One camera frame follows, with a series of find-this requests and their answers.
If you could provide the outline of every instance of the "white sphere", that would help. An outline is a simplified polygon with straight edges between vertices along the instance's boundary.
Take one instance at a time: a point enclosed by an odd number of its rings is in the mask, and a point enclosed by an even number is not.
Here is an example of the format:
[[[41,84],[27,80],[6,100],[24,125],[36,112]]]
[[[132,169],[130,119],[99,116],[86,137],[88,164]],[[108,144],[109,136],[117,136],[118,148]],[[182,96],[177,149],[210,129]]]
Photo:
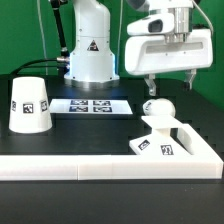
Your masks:
[[[171,115],[175,117],[176,109],[173,103],[167,99],[149,100],[143,105],[145,115],[159,116]]]

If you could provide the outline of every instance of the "white cup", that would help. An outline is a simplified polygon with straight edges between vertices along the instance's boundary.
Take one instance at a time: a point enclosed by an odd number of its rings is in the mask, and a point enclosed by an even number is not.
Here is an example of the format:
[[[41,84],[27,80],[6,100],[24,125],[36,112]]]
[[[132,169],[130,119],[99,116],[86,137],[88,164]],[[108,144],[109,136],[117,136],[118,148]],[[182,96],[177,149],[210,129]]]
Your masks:
[[[13,80],[9,129],[38,133],[52,127],[44,79],[21,77]]]

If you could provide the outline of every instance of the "triangular warning sticker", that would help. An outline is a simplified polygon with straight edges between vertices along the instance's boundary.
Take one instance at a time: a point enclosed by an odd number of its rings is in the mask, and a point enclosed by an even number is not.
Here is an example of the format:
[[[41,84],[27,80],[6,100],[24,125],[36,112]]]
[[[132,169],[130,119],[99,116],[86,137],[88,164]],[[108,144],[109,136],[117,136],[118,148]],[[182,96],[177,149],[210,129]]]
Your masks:
[[[87,51],[99,51],[95,40],[93,40],[92,43],[89,45]]]

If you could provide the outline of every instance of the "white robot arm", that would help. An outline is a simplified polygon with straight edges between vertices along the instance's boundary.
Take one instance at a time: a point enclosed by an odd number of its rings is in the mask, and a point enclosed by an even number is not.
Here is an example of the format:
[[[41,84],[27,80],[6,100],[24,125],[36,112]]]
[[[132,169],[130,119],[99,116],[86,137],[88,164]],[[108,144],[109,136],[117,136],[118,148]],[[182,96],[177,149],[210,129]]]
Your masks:
[[[73,0],[76,46],[70,54],[68,85],[103,88],[118,83],[110,50],[110,13],[96,0]]]
[[[125,67],[132,75],[146,75],[150,95],[156,94],[155,74],[186,71],[185,87],[192,88],[196,69],[213,61],[211,32],[192,28],[193,0],[127,0],[149,16],[128,25]]]

